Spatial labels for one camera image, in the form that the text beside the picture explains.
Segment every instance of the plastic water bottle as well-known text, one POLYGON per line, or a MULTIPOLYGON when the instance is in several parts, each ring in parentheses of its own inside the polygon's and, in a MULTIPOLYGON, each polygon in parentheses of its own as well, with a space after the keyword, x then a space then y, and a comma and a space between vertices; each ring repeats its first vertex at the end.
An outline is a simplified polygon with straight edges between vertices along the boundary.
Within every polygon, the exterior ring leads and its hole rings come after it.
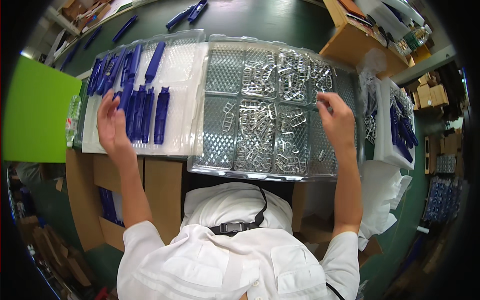
POLYGON ((417 27, 396 42, 395 47, 401 55, 405 56, 425 44, 430 34, 432 34, 432 30, 427 24, 422 27, 417 27))
POLYGON ((72 96, 68 107, 67 121, 65 122, 65 137, 67 147, 73 146, 73 139, 77 131, 78 118, 80 117, 80 104, 82 99, 78 95, 72 96))

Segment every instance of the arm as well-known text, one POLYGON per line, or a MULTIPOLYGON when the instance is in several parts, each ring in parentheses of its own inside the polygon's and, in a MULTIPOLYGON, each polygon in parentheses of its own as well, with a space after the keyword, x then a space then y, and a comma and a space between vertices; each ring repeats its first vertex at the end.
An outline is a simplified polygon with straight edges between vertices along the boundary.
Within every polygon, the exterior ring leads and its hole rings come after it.
POLYGON ((142 221, 153 222, 153 218, 138 173, 137 154, 125 131, 125 112, 117 110, 120 97, 112 98, 110 89, 98 108, 98 138, 119 171, 123 222, 128 228, 142 221))
POLYGON ((355 118, 351 109, 336 93, 318 93, 317 99, 325 133, 335 149, 338 161, 332 238, 346 231, 358 234, 363 208, 357 150, 354 144, 355 118))

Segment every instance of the hand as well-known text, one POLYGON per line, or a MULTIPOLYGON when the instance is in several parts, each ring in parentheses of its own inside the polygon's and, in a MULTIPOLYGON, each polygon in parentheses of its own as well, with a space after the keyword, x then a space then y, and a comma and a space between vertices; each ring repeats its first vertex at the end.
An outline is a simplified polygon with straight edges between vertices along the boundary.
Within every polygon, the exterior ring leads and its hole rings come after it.
POLYGON ((102 99, 96 113, 98 139, 119 172, 129 171, 137 166, 137 154, 125 131, 125 112, 117 110, 120 97, 113 98, 110 89, 102 99))
POLYGON ((317 94, 317 108, 328 140, 335 149, 337 159, 356 155, 354 134, 355 117, 352 110, 337 93, 317 94))

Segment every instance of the person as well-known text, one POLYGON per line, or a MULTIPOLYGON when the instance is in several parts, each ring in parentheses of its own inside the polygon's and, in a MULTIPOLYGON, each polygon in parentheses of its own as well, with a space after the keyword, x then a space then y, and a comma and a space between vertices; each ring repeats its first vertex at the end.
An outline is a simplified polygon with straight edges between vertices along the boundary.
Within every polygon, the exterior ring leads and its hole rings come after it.
POLYGON ((342 98, 317 96, 338 160, 335 225, 321 262, 293 237, 292 210, 285 200, 240 182, 188 192, 180 232, 165 245, 152 224, 125 112, 117 110, 120 98, 112 98, 109 90, 97 124, 100 143, 118 168, 123 197, 119 299, 355 299, 361 186, 355 120, 342 98))

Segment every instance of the plastic tray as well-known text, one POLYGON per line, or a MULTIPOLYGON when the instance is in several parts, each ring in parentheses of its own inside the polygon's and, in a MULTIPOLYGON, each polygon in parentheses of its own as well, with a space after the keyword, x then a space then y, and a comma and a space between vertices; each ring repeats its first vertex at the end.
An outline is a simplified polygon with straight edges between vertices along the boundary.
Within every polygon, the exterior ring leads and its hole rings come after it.
MULTIPOLYGON (((357 111, 362 111, 362 103, 358 101, 358 77, 352 69, 308 49, 252 37, 212 35, 208 54, 204 98, 200 102, 203 108, 198 110, 196 119, 200 124, 193 143, 193 149, 200 151, 201 155, 189 157, 188 171, 276 181, 315 181, 336 177, 335 152, 323 130, 314 90, 338 92, 356 115, 357 111), (305 97, 301 101, 288 99, 279 90, 283 77, 279 74, 279 53, 292 53, 304 59, 308 79, 305 78, 305 97), (260 75, 262 68, 273 69, 267 61, 271 57, 267 55, 273 56, 276 71, 264 81, 252 80, 255 79, 251 76, 252 68, 261 67, 256 70, 260 75), (326 75, 331 76, 331 84, 325 87, 324 76, 310 78, 314 68, 311 63, 327 67, 322 74, 329 70, 326 75), (262 93, 244 89, 245 85, 254 83, 265 86, 273 83, 274 89, 262 93), (268 106, 275 108, 273 116, 265 114, 268 106), (225 126, 225 120, 231 124, 225 126)), ((357 120, 355 144, 359 165, 365 159, 363 126, 363 122, 357 120)))
MULTIPOLYGON (((179 31, 174 34, 157 35, 150 39, 137 40, 97 55, 96 58, 103 58, 106 54, 120 53, 123 48, 133 50, 136 45, 142 44, 143 51, 133 87, 134 90, 138 90, 139 86, 145 82, 144 74, 157 44, 160 41, 166 43, 156 76, 151 84, 155 96, 150 118, 150 138, 148 143, 142 143, 141 141, 132 143, 137 154, 187 156, 192 153, 191 135, 192 132, 196 131, 194 127, 196 122, 193 122, 193 120, 197 114, 196 108, 198 106, 197 87, 202 79, 203 60, 208 50, 206 43, 201 43, 205 41, 205 38, 206 35, 203 30, 179 31), (154 144, 152 137, 157 97, 163 86, 170 87, 170 101, 165 128, 165 142, 162 145, 157 145, 154 144)), ((120 79, 121 69, 113 86, 115 91, 123 90, 120 86, 120 79)), ((104 153, 104 149, 98 141, 96 128, 96 111, 100 102, 101 96, 96 94, 88 99, 84 123, 83 152, 104 153)))

